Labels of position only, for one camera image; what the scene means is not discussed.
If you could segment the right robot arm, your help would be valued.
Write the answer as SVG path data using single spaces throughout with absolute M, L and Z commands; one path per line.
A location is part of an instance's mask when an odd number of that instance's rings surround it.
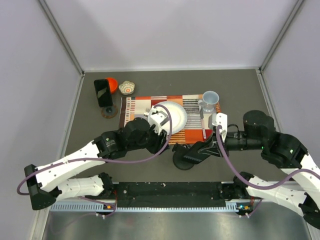
M 216 113 L 209 118 L 213 133 L 205 141 L 192 146 L 175 144 L 173 163 L 189 170 L 209 156 L 223 157 L 233 173 L 233 183 L 218 184 L 220 196 L 226 200 L 260 198 L 271 201 L 302 216 L 315 228 L 320 227 L 320 169 L 307 148 L 293 135 L 276 131 L 274 119 L 260 110 L 243 116 L 244 130 L 229 131 L 228 116 Z M 261 150 L 261 157 L 287 174 L 301 190 L 272 184 L 256 175 L 237 172 L 229 160 L 230 151 Z

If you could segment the black clamp phone stand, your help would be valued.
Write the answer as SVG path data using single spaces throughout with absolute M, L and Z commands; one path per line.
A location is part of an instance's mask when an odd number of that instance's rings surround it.
M 179 144 L 176 143 L 173 148 L 173 157 L 172 161 L 176 168 L 182 171 L 190 170 L 194 167 L 194 163 L 188 162 L 184 159 L 184 155 L 188 152 L 188 150 L 191 148 L 189 144 Z

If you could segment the large black smartphone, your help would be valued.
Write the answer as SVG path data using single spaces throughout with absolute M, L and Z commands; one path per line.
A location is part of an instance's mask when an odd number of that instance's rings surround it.
M 111 107 L 113 100 L 109 82 L 106 79 L 96 79 L 93 81 L 93 84 L 99 107 Z

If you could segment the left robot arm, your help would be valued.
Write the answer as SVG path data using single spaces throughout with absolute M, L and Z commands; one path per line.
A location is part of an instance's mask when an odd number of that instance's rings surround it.
M 111 177 L 100 173 L 88 178 L 76 175 L 104 163 L 118 163 L 129 151 L 148 150 L 153 157 L 169 143 L 172 130 L 159 122 L 149 123 L 137 117 L 125 127 L 107 131 L 81 149 L 47 165 L 25 167 L 25 179 L 33 210 L 42 210 L 55 202 L 74 197 L 109 198 L 114 191 Z

